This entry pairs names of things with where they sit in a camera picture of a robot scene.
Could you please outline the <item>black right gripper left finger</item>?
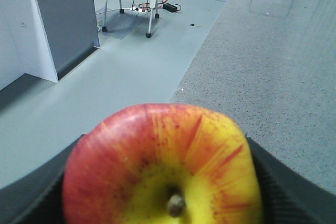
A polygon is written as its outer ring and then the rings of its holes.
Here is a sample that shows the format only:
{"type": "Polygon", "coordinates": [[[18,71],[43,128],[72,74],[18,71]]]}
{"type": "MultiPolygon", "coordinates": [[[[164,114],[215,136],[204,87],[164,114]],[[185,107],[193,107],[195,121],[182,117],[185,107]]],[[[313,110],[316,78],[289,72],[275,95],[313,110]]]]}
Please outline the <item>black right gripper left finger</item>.
{"type": "Polygon", "coordinates": [[[66,162],[78,141],[1,189],[1,223],[65,223],[62,180],[66,162]]]}

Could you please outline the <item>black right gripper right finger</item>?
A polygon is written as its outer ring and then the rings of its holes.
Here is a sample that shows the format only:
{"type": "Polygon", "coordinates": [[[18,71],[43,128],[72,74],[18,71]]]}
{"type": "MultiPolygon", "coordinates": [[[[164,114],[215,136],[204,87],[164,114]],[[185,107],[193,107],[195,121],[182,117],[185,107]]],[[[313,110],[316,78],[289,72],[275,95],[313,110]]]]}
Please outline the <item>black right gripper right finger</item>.
{"type": "Polygon", "coordinates": [[[335,195],[308,181],[247,137],[265,223],[335,223],[335,195]]]}

